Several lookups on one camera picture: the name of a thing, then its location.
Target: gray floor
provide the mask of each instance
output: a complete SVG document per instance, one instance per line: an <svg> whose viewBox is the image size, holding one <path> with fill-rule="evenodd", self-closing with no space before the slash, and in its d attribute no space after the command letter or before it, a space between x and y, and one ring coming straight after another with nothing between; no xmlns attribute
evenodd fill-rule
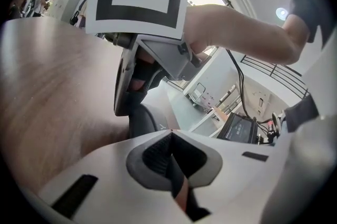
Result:
<svg viewBox="0 0 337 224"><path fill-rule="evenodd" d="M201 111L198 107L193 107L192 102L178 89L168 85L164 81L161 81L159 87L165 88L173 113L181 130L189 130L206 115L206 113ZM212 121L207 120L194 132L208 136L216 130L217 128Z"/></svg>

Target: forearm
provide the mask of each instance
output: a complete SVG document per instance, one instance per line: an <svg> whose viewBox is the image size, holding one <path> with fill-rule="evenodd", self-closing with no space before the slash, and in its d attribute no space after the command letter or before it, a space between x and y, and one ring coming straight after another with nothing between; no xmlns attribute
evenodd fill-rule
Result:
<svg viewBox="0 0 337 224"><path fill-rule="evenodd" d="M186 21L188 24L194 23L194 28L198 29L195 34L188 34L194 36L195 40L203 40L207 45L218 45L266 62L291 64L298 60L301 52L284 29L249 18L229 7L189 7L186 19L190 20Z"/></svg>

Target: black fisheye border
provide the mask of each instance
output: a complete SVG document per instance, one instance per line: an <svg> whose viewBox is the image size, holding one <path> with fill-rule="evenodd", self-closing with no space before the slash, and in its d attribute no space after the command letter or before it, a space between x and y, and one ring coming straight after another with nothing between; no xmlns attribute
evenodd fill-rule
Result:
<svg viewBox="0 0 337 224"><path fill-rule="evenodd" d="M2 6L0 8L1 24L7 18L7 12L12 0L2 0ZM333 12L336 12L337 0L330 0L333 7ZM11 175L3 156L0 157L0 170L1 170L1 199L2 199L2 219L6 222L15 223L20 220L32 223L47 223L38 212L36 212L31 205L26 201L22 193L20 192L13 176ZM308 223L314 221L333 221L336 218L334 205L334 195L336 193L337 185L337 172L336 169L330 176L326 184L322 187L320 192L313 198L311 203L305 208L305 210L299 215L293 223Z"/></svg>

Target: wooden table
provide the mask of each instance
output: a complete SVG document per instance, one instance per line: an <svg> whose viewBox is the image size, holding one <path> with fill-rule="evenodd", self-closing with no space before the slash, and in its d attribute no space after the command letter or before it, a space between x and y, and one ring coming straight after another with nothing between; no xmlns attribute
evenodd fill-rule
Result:
<svg viewBox="0 0 337 224"><path fill-rule="evenodd" d="M37 192L84 155L127 138L128 118L113 111L121 52L49 17L3 25L0 142L20 185ZM148 102L166 110L177 128L167 96L153 92L159 100Z"/></svg>

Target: table surface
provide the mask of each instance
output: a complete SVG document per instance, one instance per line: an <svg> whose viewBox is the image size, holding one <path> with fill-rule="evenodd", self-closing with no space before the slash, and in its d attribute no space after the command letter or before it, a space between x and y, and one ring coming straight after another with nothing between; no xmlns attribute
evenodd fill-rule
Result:
<svg viewBox="0 0 337 224"><path fill-rule="evenodd" d="M3 25L0 142L20 185L37 192L89 152L127 138L128 118L113 111L121 53L49 17ZM169 126L178 128L167 96L155 90L147 102L165 109Z"/></svg>

